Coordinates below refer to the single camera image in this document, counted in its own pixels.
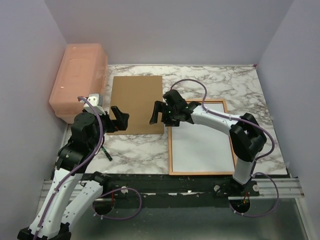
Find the brown cardboard backing board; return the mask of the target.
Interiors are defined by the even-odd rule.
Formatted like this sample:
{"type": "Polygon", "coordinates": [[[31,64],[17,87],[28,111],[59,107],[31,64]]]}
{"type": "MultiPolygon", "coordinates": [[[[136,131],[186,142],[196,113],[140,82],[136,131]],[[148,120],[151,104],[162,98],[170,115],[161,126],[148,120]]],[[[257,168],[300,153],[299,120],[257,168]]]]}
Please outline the brown cardboard backing board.
{"type": "Polygon", "coordinates": [[[155,101],[163,100],[163,78],[151,76],[115,76],[112,82],[110,105],[129,114],[128,127],[114,135],[162,135],[164,124],[159,117],[149,124],[155,101]]]}

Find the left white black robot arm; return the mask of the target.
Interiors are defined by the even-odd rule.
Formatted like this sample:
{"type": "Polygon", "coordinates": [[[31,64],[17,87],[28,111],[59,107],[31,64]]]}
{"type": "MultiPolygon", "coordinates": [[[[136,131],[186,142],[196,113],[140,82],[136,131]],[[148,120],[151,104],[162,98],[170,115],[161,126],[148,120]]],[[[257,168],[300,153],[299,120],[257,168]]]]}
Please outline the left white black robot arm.
{"type": "Polygon", "coordinates": [[[70,200],[100,148],[104,134],[125,131],[128,127],[129,114],[121,112],[117,106],[112,106],[111,110],[115,119],[105,111],[95,116],[86,110],[74,118],[71,137],[58,152],[54,178],[45,201],[32,224],[19,231],[19,240],[69,240],[75,223],[95,198],[110,194],[109,178],[96,171],[88,185],[70,200]]]}

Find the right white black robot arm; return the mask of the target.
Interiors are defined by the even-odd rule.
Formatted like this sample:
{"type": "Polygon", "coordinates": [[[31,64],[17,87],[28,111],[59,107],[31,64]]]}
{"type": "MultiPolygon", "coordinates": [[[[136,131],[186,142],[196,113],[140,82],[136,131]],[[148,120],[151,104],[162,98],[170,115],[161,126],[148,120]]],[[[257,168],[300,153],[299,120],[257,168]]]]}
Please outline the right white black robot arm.
{"type": "Polygon", "coordinates": [[[249,113],[230,115],[221,103],[207,109],[199,101],[186,101],[170,90],[155,101],[149,123],[168,127],[171,175],[231,175],[230,191],[248,190],[254,160],[267,138],[249,113]]]}

